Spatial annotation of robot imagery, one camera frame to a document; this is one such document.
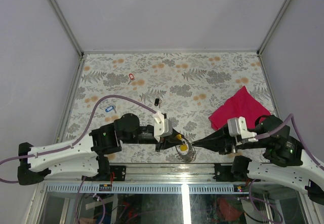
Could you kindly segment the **large keyring with yellow grip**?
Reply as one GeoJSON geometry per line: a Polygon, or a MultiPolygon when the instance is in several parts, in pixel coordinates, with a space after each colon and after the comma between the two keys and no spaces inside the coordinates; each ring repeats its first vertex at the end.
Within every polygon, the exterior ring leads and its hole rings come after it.
{"type": "Polygon", "coordinates": [[[175,147],[177,159],[183,163],[192,163],[196,159],[196,150],[187,139],[182,139],[182,143],[175,147]]]}

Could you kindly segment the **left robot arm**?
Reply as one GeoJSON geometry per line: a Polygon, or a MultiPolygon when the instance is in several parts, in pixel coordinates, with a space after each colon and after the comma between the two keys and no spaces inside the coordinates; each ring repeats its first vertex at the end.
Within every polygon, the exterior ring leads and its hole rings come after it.
{"type": "Polygon", "coordinates": [[[184,143],[184,137],[172,128],[165,114],[153,115],[153,125],[141,126],[135,114],[125,114],[113,123],[92,130],[77,141],[36,147],[19,144],[20,185],[32,185],[48,179],[85,179],[110,181],[116,172],[110,168],[107,155],[122,151],[124,144],[153,144],[160,152],[184,143]]]}

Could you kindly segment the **yellow tagged key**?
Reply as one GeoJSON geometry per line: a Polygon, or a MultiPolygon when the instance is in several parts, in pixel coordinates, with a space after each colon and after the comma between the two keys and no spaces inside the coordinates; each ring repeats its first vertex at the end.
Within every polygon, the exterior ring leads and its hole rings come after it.
{"type": "Polygon", "coordinates": [[[186,140],[182,134],[176,135],[176,139],[181,141],[181,144],[179,145],[180,151],[184,152],[188,150],[188,146],[186,145],[186,140]]]}

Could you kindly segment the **blue tagged key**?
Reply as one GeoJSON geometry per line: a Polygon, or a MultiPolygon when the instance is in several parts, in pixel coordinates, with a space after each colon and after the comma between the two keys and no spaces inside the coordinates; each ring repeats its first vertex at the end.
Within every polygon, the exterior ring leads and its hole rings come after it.
{"type": "Polygon", "coordinates": [[[115,105],[111,105],[109,107],[107,107],[105,109],[105,111],[108,113],[108,112],[113,112],[113,113],[116,113],[116,108],[115,108],[115,105]]]}

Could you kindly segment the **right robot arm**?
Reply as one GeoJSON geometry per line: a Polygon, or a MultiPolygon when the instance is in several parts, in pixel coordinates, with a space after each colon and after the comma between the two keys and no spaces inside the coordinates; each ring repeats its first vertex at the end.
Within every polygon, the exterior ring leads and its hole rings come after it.
{"type": "Polygon", "coordinates": [[[288,121],[274,115],[256,119],[249,129],[244,117],[232,118],[211,135],[193,142],[193,146],[205,148],[220,155],[238,150],[263,148],[261,163],[248,157],[235,156],[231,166],[221,167],[215,175],[221,181],[262,180],[277,183],[306,194],[308,198],[323,204],[323,162],[315,158],[301,139],[290,135],[288,121]]]}

